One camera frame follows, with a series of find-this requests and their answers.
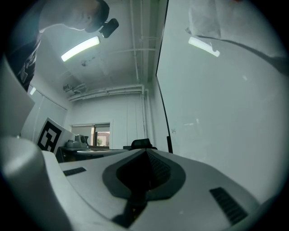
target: ceiling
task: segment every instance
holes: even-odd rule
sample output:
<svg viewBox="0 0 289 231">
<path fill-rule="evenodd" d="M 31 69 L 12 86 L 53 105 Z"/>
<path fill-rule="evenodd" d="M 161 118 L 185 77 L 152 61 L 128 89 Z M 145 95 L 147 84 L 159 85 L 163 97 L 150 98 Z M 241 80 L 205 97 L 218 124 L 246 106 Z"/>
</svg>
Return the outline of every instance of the ceiling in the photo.
<svg viewBox="0 0 289 231">
<path fill-rule="evenodd" d="M 159 0 L 132 0 L 133 15 L 130 0 L 106 2 L 110 6 L 108 21 L 116 18 L 119 28 L 106 39 L 99 32 L 86 33 L 63 25 L 47 29 L 37 51 L 36 74 L 59 89 L 66 84 L 75 88 L 84 83 L 87 91 L 146 83 L 151 79 L 155 52 L 158 53 L 154 48 L 158 39 L 155 36 Z M 99 36 L 99 45 L 84 50 L 66 62 L 62 61 L 61 56 L 69 49 L 94 36 Z"/>
</svg>

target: ceiling light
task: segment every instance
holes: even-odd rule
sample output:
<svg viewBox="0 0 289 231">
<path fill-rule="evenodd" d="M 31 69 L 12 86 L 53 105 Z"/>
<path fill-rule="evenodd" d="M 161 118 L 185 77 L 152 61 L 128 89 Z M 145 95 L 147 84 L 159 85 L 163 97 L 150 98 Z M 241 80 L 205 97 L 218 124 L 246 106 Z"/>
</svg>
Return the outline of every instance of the ceiling light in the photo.
<svg viewBox="0 0 289 231">
<path fill-rule="evenodd" d="M 33 87 L 32 90 L 30 91 L 30 95 L 33 95 L 35 91 L 36 91 L 36 88 Z"/>
<path fill-rule="evenodd" d="M 196 39 L 194 37 L 190 37 L 189 44 L 192 44 L 192 45 L 194 45 L 200 49 L 203 49 L 206 52 L 209 52 L 216 57 L 218 57 L 220 55 L 219 51 L 213 51 L 212 46 L 210 46 L 210 45 L 206 44 L 205 42 L 202 42 L 201 40 Z"/>
<path fill-rule="evenodd" d="M 90 38 L 90 39 L 78 44 L 77 46 L 73 47 L 72 49 L 70 49 L 63 56 L 61 56 L 61 58 L 65 62 L 68 59 L 70 59 L 72 56 L 86 50 L 87 48 L 95 46 L 97 44 L 99 44 L 99 38 L 97 36 Z"/>
</svg>

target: pipe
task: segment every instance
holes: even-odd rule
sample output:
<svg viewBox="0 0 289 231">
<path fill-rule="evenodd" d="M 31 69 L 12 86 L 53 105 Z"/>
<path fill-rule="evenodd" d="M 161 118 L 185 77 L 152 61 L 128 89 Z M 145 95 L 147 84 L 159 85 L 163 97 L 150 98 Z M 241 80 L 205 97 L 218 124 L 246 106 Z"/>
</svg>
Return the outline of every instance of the pipe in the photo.
<svg viewBox="0 0 289 231">
<path fill-rule="evenodd" d="M 140 37 L 140 39 L 141 39 L 141 40 L 146 39 L 146 40 L 148 40 L 148 41 L 151 41 L 151 40 L 159 40 L 158 37 L 150 37 L 150 36 L 142 36 L 142 37 Z"/>
<path fill-rule="evenodd" d="M 78 94 L 76 96 L 74 96 L 73 98 L 70 98 L 69 100 L 75 100 L 77 98 L 84 98 L 84 97 L 88 97 L 88 96 L 93 96 L 93 95 L 98 95 L 98 94 L 105 94 L 105 95 L 110 95 L 112 93 L 115 93 L 115 92 L 131 92 L 131 91 L 138 91 L 140 92 L 140 89 L 137 90 L 137 88 L 135 89 L 136 87 L 134 88 L 116 88 L 116 89 L 102 89 L 98 92 L 89 92 L 87 94 Z"/>
<path fill-rule="evenodd" d="M 135 58 L 135 73 L 136 73 L 136 80 L 139 83 L 139 71 L 137 69 L 137 61 L 136 61 L 136 51 L 135 51 L 135 26 L 134 26 L 134 13 L 133 13 L 133 6 L 132 6 L 132 0 L 130 0 L 131 5 L 131 33 L 132 33 L 132 45 L 134 48 L 134 58 Z"/>
<path fill-rule="evenodd" d="M 145 115 L 145 87 L 144 86 L 142 86 L 141 88 L 141 104 L 142 104 L 142 109 L 143 109 L 144 138 L 147 138 L 146 115 Z"/>
<path fill-rule="evenodd" d="M 128 91 L 113 92 L 113 93 L 110 93 L 109 95 L 112 96 L 112 95 L 121 95 L 121 94 L 140 94 L 140 93 L 141 93 L 141 90 L 139 90 L 139 91 L 134 90 L 134 91 L 130 91 L 130 92 L 128 92 Z M 101 93 L 97 93 L 97 94 L 90 95 L 90 96 L 79 97 L 79 98 L 71 100 L 71 102 L 78 101 L 78 100 L 84 100 L 84 99 L 91 99 L 91 98 L 96 98 L 96 97 L 101 97 L 101 96 L 107 96 L 107 94 L 104 92 L 101 92 Z"/>
<path fill-rule="evenodd" d="M 74 90 L 73 92 L 74 92 L 74 93 L 75 93 L 75 92 L 78 92 L 79 94 L 81 94 L 81 93 L 82 93 L 82 92 L 81 92 L 81 91 L 79 91 L 79 90 Z"/>
<path fill-rule="evenodd" d="M 83 88 L 85 88 L 85 87 L 86 87 L 85 83 L 82 83 L 82 84 L 76 86 L 75 88 L 73 88 L 72 90 L 83 89 Z"/>
<path fill-rule="evenodd" d="M 123 53 L 123 52 L 129 52 L 129 51 L 157 51 L 157 49 L 154 49 L 154 48 L 128 49 L 128 50 L 121 50 L 121 51 L 113 51 L 108 54 L 110 55 L 110 54 Z"/>
<path fill-rule="evenodd" d="M 106 92 L 106 91 L 112 91 L 112 90 L 117 90 L 117 89 L 131 89 L 131 88 L 140 88 L 142 87 L 142 84 L 133 84 L 133 85 L 125 85 L 125 86 L 120 86 L 120 87 L 113 87 L 113 88 L 100 88 L 100 89 L 95 89 L 89 92 L 84 92 L 82 94 L 78 95 L 73 95 L 68 98 L 68 100 L 73 100 L 82 96 L 88 96 L 94 93 L 99 93 L 99 92 Z"/>
<path fill-rule="evenodd" d="M 144 35 L 144 27 L 143 27 L 143 0 L 140 0 L 140 37 L 142 38 Z M 141 55 L 141 74 L 144 76 L 144 57 L 143 52 L 140 52 Z"/>
<path fill-rule="evenodd" d="M 150 97 L 149 97 L 149 90 L 146 89 L 146 102 L 147 102 L 147 110 L 148 110 L 148 116 L 149 116 L 149 121 L 147 124 L 149 124 L 149 139 L 150 142 L 155 145 L 154 142 L 154 131 L 153 131 L 153 119 L 152 119 L 152 111 L 150 107 Z"/>
</svg>

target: black slot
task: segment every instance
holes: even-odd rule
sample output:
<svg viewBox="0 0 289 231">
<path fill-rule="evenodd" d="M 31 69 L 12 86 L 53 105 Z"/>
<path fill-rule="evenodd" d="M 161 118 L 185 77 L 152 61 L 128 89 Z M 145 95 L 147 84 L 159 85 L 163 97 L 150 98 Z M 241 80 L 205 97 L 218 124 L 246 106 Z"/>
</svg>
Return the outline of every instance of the black slot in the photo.
<svg viewBox="0 0 289 231">
<path fill-rule="evenodd" d="M 248 214 L 223 188 L 211 189 L 210 193 L 225 213 L 232 225 L 237 224 Z"/>
<path fill-rule="evenodd" d="M 65 171 L 63 171 L 63 173 L 65 176 L 71 176 L 71 175 L 78 174 L 78 173 L 81 173 L 84 171 L 86 171 L 86 169 L 83 167 L 80 167 L 80 168 L 65 170 Z"/>
</svg>

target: person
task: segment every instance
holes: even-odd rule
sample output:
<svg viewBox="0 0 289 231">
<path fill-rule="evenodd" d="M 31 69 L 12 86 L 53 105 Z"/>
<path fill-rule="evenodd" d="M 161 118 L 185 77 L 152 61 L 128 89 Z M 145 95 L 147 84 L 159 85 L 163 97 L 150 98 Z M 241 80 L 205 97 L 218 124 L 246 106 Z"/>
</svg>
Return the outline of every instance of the person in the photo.
<svg viewBox="0 0 289 231">
<path fill-rule="evenodd" d="M 8 39 L 6 57 L 11 69 L 28 91 L 34 76 L 41 35 L 52 26 L 63 24 L 71 29 L 95 32 L 108 18 L 104 0 L 39 0 L 16 24 Z"/>
</svg>

